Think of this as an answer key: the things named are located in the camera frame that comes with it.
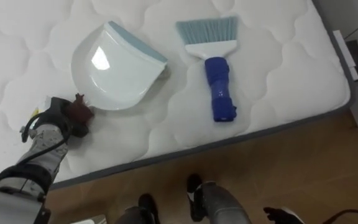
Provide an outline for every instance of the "white brush head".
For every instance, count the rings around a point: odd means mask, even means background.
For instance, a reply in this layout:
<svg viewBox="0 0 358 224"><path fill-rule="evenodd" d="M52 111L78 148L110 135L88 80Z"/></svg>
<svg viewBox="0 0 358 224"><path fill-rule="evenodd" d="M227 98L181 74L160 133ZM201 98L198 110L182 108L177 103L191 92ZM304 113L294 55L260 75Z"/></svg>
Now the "white brush head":
<svg viewBox="0 0 358 224"><path fill-rule="evenodd" d="M237 47L237 17L177 22L186 51L204 60L224 57Z"/></svg>
<svg viewBox="0 0 358 224"><path fill-rule="evenodd" d="M201 44L237 39L237 17L177 22L184 43Z"/></svg>

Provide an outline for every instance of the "light blue bristles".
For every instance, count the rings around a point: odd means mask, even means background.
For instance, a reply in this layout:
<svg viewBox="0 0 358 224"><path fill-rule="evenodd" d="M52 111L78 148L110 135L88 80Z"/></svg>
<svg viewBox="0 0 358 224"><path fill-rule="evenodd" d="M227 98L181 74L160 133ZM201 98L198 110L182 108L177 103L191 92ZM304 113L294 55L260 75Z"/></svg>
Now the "light blue bristles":
<svg viewBox="0 0 358 224"><path fill-rule="evenodd" d="M236 40L237 17L177 22L177 29L186 45Z"/></svg>

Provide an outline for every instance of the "light blue dustpan rim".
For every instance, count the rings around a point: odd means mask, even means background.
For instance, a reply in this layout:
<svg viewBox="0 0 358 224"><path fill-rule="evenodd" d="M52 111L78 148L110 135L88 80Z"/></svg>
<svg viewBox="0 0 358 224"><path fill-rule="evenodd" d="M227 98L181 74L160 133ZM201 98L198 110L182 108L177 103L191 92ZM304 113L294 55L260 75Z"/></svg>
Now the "light blue dustpan rim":
<svg viewBox="0 0 358 224"><path fill-rule="evenodd" d="M137 37L132 35L130 32L126 31L124 28L122 28L120 25L116 24L113 21L109 22L109 25L122 37L124 38L128 43L130 43L132 46L136 47L141 52L147 54L148 56L159 60L163 63L167 62L167 58L165 58L162 54L158 53L153 48L149 47L147 44L145 44L143 41L139 40Z"/></svg>

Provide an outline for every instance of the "white mattress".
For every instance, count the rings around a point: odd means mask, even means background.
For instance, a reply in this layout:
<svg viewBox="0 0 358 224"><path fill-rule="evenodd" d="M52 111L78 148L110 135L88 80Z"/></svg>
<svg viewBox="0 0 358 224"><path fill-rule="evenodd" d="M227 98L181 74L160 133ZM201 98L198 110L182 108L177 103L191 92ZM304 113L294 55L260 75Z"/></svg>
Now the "white mattress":
<svg viewBox="0 0 358 224"><path fill-rule="evenodd" d="M203 62L176 21L239 16L228 56L232 123L214 123ZM168 58L169 78L125 111L96 110L57 181L299 121L344 106L349 83L311 0L0 0L0 171L28 150L19 129L45 96L74 99L75 47L115 21Z"/></svg>

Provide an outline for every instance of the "wooden floor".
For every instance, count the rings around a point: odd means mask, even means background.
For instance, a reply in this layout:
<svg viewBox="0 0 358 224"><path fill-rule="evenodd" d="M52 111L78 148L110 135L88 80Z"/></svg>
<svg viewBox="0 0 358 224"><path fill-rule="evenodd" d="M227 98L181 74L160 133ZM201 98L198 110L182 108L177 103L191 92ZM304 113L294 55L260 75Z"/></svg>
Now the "wooden floor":
<svg viewBox="0 0 358 224"><path fill-rule="evenodd" d="M192 223L185 193L189 174L227 188L253 224L270 223L262 208L288 207L306 223L358 209L358 129L350 113L251 141L130 170L50 192L52 223L106 214L109 223L151 193L162 224ZM345 215L336 224L358 223Z"/></svg>

